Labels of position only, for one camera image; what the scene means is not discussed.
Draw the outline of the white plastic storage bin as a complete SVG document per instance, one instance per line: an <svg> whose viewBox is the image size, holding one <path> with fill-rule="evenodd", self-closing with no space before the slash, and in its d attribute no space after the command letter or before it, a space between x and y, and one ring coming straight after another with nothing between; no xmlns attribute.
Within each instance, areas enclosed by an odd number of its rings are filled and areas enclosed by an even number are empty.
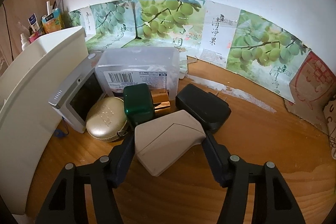
<svg viewBox="0 0 336 224"><path fill-rule="evenodd" d="M49 97L87 55L84 28L67 28L36 39L1 76L1 197L13 214L24 214L38 162L61 121Z"/></svg>

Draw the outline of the beige angular case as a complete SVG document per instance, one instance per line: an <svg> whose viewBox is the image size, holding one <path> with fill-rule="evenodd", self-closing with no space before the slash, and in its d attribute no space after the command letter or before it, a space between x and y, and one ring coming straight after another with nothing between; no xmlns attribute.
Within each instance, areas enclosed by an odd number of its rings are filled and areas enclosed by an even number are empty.
<svg viewBox="0 0 336 224"><path fill-rule="evenodd" d="M135 155L154 177L206 138L202 125L185 110L137 125L134 135Z"/></svg>

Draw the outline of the gold oval compact case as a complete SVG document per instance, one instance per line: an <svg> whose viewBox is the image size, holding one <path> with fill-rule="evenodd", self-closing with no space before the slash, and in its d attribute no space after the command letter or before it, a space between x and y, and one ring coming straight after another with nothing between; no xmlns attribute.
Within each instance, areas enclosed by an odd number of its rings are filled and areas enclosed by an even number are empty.
<svg viewBox="0 0 336 224"><path fill-rule="evenodd" d="M86 128L91 137L104 142L124 137L128 128L124 101L118 97L98 101L87 115Z"/></svg>

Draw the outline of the black charger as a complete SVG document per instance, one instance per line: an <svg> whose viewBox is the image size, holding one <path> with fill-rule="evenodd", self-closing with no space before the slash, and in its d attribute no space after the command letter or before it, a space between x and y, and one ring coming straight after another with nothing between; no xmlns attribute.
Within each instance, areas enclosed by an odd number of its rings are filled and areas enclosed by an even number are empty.
<svg viewBox="0 0 336 224"><path fill-rule="evenodd" d="M178 110L192 115L208 134L216 133L231 114L229 104L211 92L193 84L186 85L175 97Z"/></svg>

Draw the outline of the beige letter print bag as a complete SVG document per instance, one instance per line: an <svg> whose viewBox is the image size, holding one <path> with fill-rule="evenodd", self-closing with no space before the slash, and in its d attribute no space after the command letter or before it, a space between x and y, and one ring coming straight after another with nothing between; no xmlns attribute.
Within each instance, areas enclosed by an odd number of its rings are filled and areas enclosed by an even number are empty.
<svg viewBox="0 0 336 224"><path fill-rule="evenodd" d="M334 94L323 109L323 114L327 125L327 135L331 156L336 159L336 95Z"/></svg>

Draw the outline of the green and gold box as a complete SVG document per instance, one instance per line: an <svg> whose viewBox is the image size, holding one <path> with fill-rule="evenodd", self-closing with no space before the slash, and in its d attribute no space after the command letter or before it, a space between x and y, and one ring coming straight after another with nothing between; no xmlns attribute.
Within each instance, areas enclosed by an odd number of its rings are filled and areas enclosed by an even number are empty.
<svg viewBox="0 0 336 224"><path fill-rule="evenodd" d="M123 101L126 117L133 128L154 119L156 114L166 114L171 108L167 91L159 89L152 94L147 84L125 87Z"/></svg>

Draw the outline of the brown cardboard sheet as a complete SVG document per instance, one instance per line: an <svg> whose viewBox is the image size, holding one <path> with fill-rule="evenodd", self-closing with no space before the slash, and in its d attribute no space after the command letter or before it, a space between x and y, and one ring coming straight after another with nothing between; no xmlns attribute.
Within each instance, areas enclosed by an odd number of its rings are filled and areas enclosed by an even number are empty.
<svg viewBox="0 0 336 224"><path fill-rule="evenodd" d="M327 122L323 109L335 94L335 74L311 51L291 80L289 87L294 101L284 101L288 112L327 134Z"/></svg>

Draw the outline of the grape pattern paper backdrop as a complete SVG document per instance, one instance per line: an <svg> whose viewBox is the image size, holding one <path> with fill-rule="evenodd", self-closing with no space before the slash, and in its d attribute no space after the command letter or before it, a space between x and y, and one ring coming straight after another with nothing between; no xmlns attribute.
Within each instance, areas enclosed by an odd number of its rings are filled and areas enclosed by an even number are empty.
<svg viewBox="0 0 336 224"><path fill-rule="evenodd" d="M72 10L71 27L86 32L88 50L175 47L180 70L193 57L239 74L294 100L290 82L309 48L254 13L209 0L115 0Z"/></svg>

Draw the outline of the translucent plastic box with barcode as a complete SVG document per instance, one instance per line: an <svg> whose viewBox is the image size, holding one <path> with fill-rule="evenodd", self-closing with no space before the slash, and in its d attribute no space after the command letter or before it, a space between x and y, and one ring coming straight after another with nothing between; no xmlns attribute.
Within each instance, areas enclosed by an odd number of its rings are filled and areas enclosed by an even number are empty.
<svg viewBox="0 0 336 224"><path fill-rule="evenodd" d="M103 52L95 72L109 96L123 93L127 86L147 84L151 90L166 90L169 100L174 100L179 62L174 47L115 48Z"/></svg>

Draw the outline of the white spray bottle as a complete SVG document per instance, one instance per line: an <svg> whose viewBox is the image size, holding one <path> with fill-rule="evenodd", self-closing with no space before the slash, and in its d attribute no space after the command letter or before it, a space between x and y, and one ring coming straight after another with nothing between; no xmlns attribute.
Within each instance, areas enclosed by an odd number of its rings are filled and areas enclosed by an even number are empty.
<svg viewBox="0 0 336 224"><path fill-rule="evenodd" d="M21 49L24 51L30 45L30 41L24 33L21 33Z"/></svg>

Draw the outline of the red pen can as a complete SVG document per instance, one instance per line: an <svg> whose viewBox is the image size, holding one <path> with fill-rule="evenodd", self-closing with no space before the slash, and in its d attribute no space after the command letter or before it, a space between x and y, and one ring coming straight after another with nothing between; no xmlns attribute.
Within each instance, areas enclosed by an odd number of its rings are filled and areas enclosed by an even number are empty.
<svg viewBox="0 0 336 224"><path fill-rule="evenodd" d="M34 32L32 35L29 36L30 43L33 43L36 39L40 38L45 34L43 28L40 28L38 31Z"/></svg>

